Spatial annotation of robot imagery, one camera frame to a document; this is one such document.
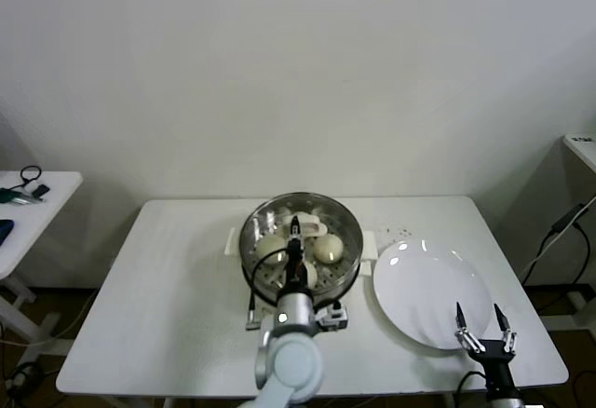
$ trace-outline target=dark object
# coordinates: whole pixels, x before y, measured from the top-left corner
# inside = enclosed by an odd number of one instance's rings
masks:
[[[35,176],[34,177],[25,177],[25,173],[29,172],[31,170],[34,170]],[[33,180],[37,180],[39,177],[41,177],[42,173],[43,173],[43,171],[41,170],[41,168],[39,166],[36,166],[36,165],[25,166],[24,168],[22,168],[20,170],[20,173],[19,173],[22,183],[17,184],[16,186],[12,186],[10,189],[19,189],[20,187],[26,186],[28,182],[32,182]]]
[[[4,243],[14,227],[15,223],[12,220],[0,220],[0,245]]]
[[[269,254],[267,254],[263,259],[261,259],[259,262],[257,262],[257,265],[254,266],[254,268],[252,269],[252,273],[251,273],[251,280],[250,280],[250,284],[251,284],[251,299],[249,300],[249,310],[254,310],[255,308],[255,300],[254,300],[254,294],[255,294],[255,287],[254,287],[254,278],[257,276],[257,270],[259,269],[259,267],[264,264],[264,261],[266,261],[267,259],[269,259],[271,256],[274,256],[276,254],[279,254],[281,252],[286,251],[285,248],[281,248],[279,250],[275,250],[274,252],[270,252]]]
[[[578,205],[576,205],[572,210],[567,212],[562,218],[555,222],[555,224],[551,227],[552,231],[554,231],[557,234],[561,233],[563,229],[565,229],[565,227],[570,224],[570,222],[577,215],[577,213],[580,212],[585,206],[586,205],[584,205],[583,203],[579,203]],[[577,218],[577,220],[581,219],[587,212],[588,210],[583,211],[582,214]]]
[[[542,251],[544,250],[544,247],[547,245],[547,240],[549,240],[552,236],[554,236],[555,233],[552,229],[549,231],[548,234],[545,235],[545,237],[542,239],[542,242],[540,242],[540,248],[538,248],[538,252],[536,253],[536,257],[538,257],[540,254],[542,254]],[[530,270],[528,271],[528,274],[525,275],[525,278],[523,279],[523,281],[521,282],[521,285],[524,286],[525,283],[528,281],[528,279],[530,278],[530,276],[532,276],[532,272],[534,271],[535,267],[536,267],[537,262],[534,262],[532,264],[532,266],[530,267]]]
[[[469,373],[464,375],[464,377],[460,380],[459,385],[457,385],[457,390],[455,391],[455,395],[454,395],[455,408],[459,408],[459,405],[460,405],[459,400],[462,396],[462,389],[464,388],[464,384],[466,383],[466,380],[468,380],[472,375],[478,375],[478,376],[482,377],[484,380],[486,380],[486,375],[484,375],[483,373],[479,373],[478,371],[470,371]]]
[[[584,203],[579,203],[578,205],[575,205],[570,211],[568,211],[562,218],[560,218],[550,227],[549,233],[542,239],[542,243],[540,244],[540,248],[538,249],[536,257],[538,257],[540,253],[544,250],[547,240],[555,234],[560,234],[563,231],[563,229],[565,229],[565,227],[571,223],[574,217],[576,217],[576,215],[584,209],[585,206],[586,205]],[[581,215],[577,218],[577,220],[581,219],[584,216],[584,214],[586,214],[586,212],[588,212],[588,210],[583,211]],[[521,285],[525,285],[525,283],[528,281],[528,279],[532,275],[532,272],[534,271],[534,268],[536,267],[536,264],[537,262],[534,262],[532,264],[532,266],[530,267],[530,271],[528,271],[528,274],[525,275],[525,278],[521,282]]]
[[[49,192],[49,187],[47,187],[45,184],[40,184],[39,187],[37,187],[37,189],[35,189],[31,193],[31,195],[34,196],[35,198],[41,198],[48,192]]]
[[[584,239],[584,242],[586,243],[586,257],[584,258],[584,264],[581,266],[581,270],[579,270],[579,273],[577,273],[576,278],[571,282],[571,285],[577,284],[577,282],[579,281],[579,279],[582,277],[582,275],[584,274],[584,271],[586,271],[586,268],[588,267],[588,263],[589,263],[589,257],[592,255],[592,246],[591,243],[589,242],[589,238],[588,235],[586,234],[586,232],[582,229],[581,225],[578,223],[574,223],[574,228],[579,232],[579,234],[581,234],[581,237]],[[545,306],[541,306],[539,308],[536,309],[536,312],[541,312],[542,310],[544,310],[547,307],[550,307],[556,303],[558,303],[559,301],[561,301],[565,296],[567,296],[568,291],[563,292],[562,294],[560,294],[559,296],[557,296],[556,299],[554,299],[553,301],[550,301],[548,304],[546,304]]]
[[[286,254],[288,255],[288,263],[286,264],[286,282],[283,288],[278,293],[278,302],[286,294],[290,293],[304,293],[311,300],[312,293],[306,287],[306,267],[302,262],[304,249],[301,241],[300,223],[298,216],[291,219],[290,224],[290,240],[288,241],[288,248]]]
[[[39,387],[41,386],[41,383],[43,382],[43,380],[48,377],[49,375],[53,375],[54,373],[44,373],[44,370],[41,368],[41,366],[33,361],[28,361],[25,363],[22,363],[21,365],[19,365],[17,368],[15,368],[10,375],[7,375],[5,369],[5,328],[4,328],[4,324],[2,324],[2,322],[0,322],[0,339],[2,340],[2,342],[0,343],[0,361],[2,363],[2,379],[4,380],[4,385],[5,385],[5,390],[7,392],[7,396],[8,396],[8,401],[7,401],[7,405],[10,402],[13,402],[14,404],[16,404],[16,406],[19,407],[23,407],[25,405],[23,405],[22,403],[22,398],[27,397],[31,394],[33,394],[36,390],[39,389]],[[16,377],[17,375],[22,375],[23,377],[23,381],[20,385],[18,386],[14,386],[12,379],[14,377]],[[6,382],[10,381],[11,386],[10,388],[6,387]],[[57,399],[56,401],[52,402],[50,405],[48,405],[46,408],[54,408],[58,405],[60,405],[62,402],[64,402],[66,400],[68,396],[62,396],[59,399]]]
[[[20,192],[13,191],[13,188],[6,189],[5,187],[0,187],[0,203],[9,203],[15,197],[20,196]]]
[[[522,395],[515,387],[509,363],[515,357],[515,339],[511,336],[509,321],[497,304],[494,305],[494,312],[499,323],[499,328],[504,334],[502,340],[483,340],[473,338],[476,343],[474,347],[467,348],[467,354],[471,359],[480,363],[486,375],[486,400],[496,401],[499,399],[520,400]],[[456,323],[458,332],[468,333],[466,319],[459,303],[456,304]]]
[[[14,203],[17,205],[31,205],[34,203],[43,203],[44,200],[31,197],[26,194],[23,194],[19,191],[14,191],[11,189],[6,189],[4,187],[0,187],[0,203]]]

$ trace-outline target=floor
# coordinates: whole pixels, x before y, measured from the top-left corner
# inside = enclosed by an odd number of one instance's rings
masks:
[[[39,322],[49,311],[60,311],[62,319],[58,331],[67,327],[77,316],[81,307],[88,300],[90,292],[87,291],[50,291],[41,290],[36,292],[37,301],[31,305],[24,305],[22,311],[33,321]],[[560,294],[553,289],[533,289],[529,291],[530,298],[536,307],[541,307],[553,301]],[[0,294],[10,299],[9,293],[4,290]],[[556,304],[541,312],[544,315],[561,315],[572,313],[571,304],[563,298]],[[80,328],[82,320],[74,328],[64,335],[65,338],[74,338]],[[526,403],[544,404],[548,408],[587,408],[596,406],[596,374],[582,375],[577,382],[578,396],[581,407],[575,403],[573,396],[572,382],[575,377],[584,370],[596,371],[596,344],[587,332],[561,332],[551,334],[553,341],[569,368],[570,379],[566,385],[551,388],[540,388],[537,390],[525,390],[523,397]],[[20,341],[11,332],[6,335],[6,340]],[[5,367],[9,373],[17,363],[22,349],[19,347],[6,346],[4,348]],[[52,372],[60,369],[64,358],[42,357],[40,364],[44,371]],[[110,405],[99,398],[94,397],[66,397],[57,391],[55,387],[56,374],[51,374],[44,379],[41,387],[29,398],[23,400],[23,406],[28,408],[49,408],[58,406],[60,408],[108,408]],[[154,401],[155,406],[161,406],[161,401]],[[7,403],[6,393],[0,395],[0,407]],[[470,408],[482,406],[480,395],[465,395],[462,398],[463,407]],[[177,401],[176,407],[213,407],[228,408],[236,407],[239,401]],[[445,406],[442,396],[391,396],[364,399],[315,399],[308,407],[313,408],[443,408]]]

